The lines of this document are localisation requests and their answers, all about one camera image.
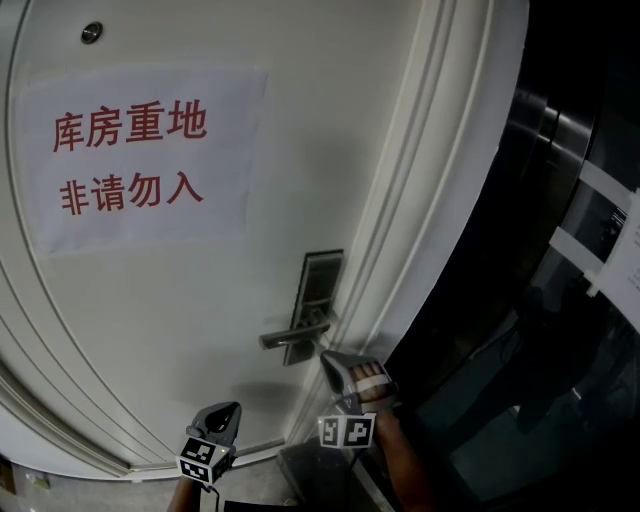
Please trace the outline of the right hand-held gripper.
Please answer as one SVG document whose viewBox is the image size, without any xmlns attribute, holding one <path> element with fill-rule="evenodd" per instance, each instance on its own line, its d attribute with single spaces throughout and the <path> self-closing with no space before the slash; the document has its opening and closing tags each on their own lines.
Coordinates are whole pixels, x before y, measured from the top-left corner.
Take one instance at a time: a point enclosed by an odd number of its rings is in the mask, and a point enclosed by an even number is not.
<svg viewBox="0 0 640 512">
<path fill-rule="evenodd" d="M 337 414 L 318 418 L 320 445 L 331 449 L 368 449 L 372 445 L 376 414 L 391 409 L 398 403 L 397 385 L 374 357 L 355 357 L 324 350 L 320 354 L 320 362 L 338 411 Z M 382 366 L 384 375 L 372 378 L 370 383 L 376 385 L 388 382 L 389 394 L 378 401 L 361 403 L 351 368 L 366 362 Z"/>
</svg>

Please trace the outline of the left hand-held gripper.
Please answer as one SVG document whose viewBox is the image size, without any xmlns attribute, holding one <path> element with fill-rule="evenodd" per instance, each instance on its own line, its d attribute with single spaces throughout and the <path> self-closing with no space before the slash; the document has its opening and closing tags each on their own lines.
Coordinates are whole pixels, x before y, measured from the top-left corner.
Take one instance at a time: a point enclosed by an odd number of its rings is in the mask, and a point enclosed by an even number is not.
<svg viewBox="0 0 640 512">
<path fill-rule="evenodd" d="M 203 485 L 213 485 L 230 470 L 236 460 L 234 442 L 240 419 L 239 402 L 222 402 L 201 409 L 193 426 L 186 428 L 186 442 L 176 456 L 181 475 Z"/>
</svg>

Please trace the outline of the person's right forearm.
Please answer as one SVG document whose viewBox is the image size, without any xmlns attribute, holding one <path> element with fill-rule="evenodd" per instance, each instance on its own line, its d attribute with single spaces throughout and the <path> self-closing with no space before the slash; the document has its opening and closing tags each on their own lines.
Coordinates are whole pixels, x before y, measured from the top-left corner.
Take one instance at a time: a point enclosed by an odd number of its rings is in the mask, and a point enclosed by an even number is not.
<svg viewBox="0 0 640 512">
<path fill-rule="evenodd" d="M 382 410 L 376 414 L 375 429 L 393 491 L 404 512 L 437 512 L 428 474 L 398 418 L 391 410 Z"/>
</svg>

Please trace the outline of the person's left forearm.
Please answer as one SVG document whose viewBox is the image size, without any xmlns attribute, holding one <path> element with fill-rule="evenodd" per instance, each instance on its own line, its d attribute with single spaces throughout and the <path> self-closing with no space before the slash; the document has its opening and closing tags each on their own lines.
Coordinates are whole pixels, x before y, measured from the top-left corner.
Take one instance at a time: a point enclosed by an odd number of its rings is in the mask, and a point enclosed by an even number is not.
<svg viewBox="0 0 640 512">
<path fill-rule="evenodd" d="M 208 488 L 201 482 L 181 477 L 167 512 L 201 512 L 202 493 L 207 491 Z"/>
</svg>

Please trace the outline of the black-framed glass double door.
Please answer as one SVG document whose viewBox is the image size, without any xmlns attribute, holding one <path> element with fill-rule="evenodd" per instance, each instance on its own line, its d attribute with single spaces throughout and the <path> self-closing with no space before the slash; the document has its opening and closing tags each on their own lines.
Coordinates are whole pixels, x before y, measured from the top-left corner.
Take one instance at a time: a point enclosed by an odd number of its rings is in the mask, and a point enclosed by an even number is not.
<svg viewBox="0 0 640 512">
<path fill-rule="evenodd" d="M 640 512 L 640 333 L 549 245 L 606 261 L 640 187 L 640 0 L 530 0 L 478 199 L 388 369 L 438 508 Z"/>
</svg>

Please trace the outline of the person's right hand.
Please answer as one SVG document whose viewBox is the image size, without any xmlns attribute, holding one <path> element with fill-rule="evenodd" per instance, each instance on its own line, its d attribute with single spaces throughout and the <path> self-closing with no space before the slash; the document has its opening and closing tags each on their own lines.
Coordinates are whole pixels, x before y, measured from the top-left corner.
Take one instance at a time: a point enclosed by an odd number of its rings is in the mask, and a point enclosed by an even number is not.
<svg viewBox="0 0 640 512">
<path fill-rule="evenodd" d="M 370 380 L 384 375 L 382 366 L 374 362 L 366 362 L 355 365 L 350 369 L 354 383 L 358 390 L 358 397 L 361 403 L 381 400 L 389 394 L 389 383 L 372 385 Z"/>
</svg>

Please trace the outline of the white notice with red characters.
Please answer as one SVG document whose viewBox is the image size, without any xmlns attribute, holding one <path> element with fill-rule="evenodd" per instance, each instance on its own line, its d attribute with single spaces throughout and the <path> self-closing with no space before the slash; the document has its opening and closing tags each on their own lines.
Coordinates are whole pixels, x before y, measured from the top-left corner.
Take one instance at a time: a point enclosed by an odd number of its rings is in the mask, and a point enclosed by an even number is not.
<svg viewBox="0 0 640 512">
<path fill-rule="evenodd" d="M 266 76 L 122 67 L 29 85 L 16 142 L 45 255 L 242 232 Z"/>
</svg>

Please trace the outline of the taped white paper notice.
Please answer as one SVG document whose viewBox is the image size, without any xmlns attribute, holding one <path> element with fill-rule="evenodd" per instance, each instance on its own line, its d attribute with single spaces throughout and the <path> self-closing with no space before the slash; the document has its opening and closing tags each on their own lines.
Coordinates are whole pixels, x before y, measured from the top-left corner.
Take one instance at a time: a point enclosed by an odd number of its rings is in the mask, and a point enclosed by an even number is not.
<svg viewBox="0 0 640 512">
<path fill-rule="evenodd" d="M 640 187 L 627 189 L 589 161 L 579 179 L 626 214 L 622 230 L 606 261 L 560 227 L 549 245 L 582 272 L 590 283 L 589 296 L 602 293 L 640 333 Z"/>
</svg>

